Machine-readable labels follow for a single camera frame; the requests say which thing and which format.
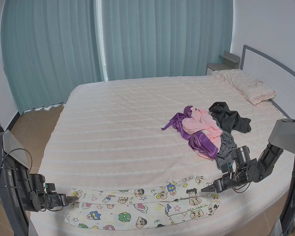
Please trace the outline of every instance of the white headboard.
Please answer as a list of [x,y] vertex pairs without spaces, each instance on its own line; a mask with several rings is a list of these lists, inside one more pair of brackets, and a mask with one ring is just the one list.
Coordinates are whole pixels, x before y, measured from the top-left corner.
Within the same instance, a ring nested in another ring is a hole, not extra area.
[[271,102],[287,117],[295,119],[295,72],[272,57],[244,45],[241,70],[263,81],[276,95]]

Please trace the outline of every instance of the pillow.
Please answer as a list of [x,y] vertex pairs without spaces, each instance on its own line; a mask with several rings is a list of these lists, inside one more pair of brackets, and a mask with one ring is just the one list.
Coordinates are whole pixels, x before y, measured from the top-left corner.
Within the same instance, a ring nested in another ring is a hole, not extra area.
[[215,75],[223,81],[229,82],[253,105],[275,96],[275,91],[240,69],[214,71]]

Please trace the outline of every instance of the purple satin fabric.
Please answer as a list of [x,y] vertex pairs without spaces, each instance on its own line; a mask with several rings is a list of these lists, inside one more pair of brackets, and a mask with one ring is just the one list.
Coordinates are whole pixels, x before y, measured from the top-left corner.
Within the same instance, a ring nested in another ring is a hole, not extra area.
[[191,118],[191,107],[192,106],[185,107],[183,113],[176,113],[162,130],[166,130],[168,127],[172,126],[177,132],[180,132],[182,138],[189,141],[189,146],[193,150],[198,150],[199,153],[215,159],[218,153],[218,148],[202,131],[197,131],[190,135],[182,128],[182,120],[184,118]]

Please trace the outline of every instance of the curtain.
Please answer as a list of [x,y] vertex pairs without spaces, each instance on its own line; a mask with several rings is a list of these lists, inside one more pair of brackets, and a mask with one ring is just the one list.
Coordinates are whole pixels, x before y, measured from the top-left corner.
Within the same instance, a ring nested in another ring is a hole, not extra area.
[[78,85],[102,81],[93,0],[6,1],[4,71],[20,114],[66,102]]
[[232,0],[103,0],[108,80],[205,75],[230,50]]

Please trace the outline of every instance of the folded cartoon shirt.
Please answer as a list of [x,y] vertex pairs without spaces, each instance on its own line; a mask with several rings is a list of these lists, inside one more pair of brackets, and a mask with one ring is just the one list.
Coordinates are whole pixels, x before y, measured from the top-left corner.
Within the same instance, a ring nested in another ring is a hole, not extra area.
[[94,191],[73,189],[78,196],[65,222],[80,228],[136,230],[209,217],[219,207],[218,194],[202,193],[203,176],[168,180],[154,189]]

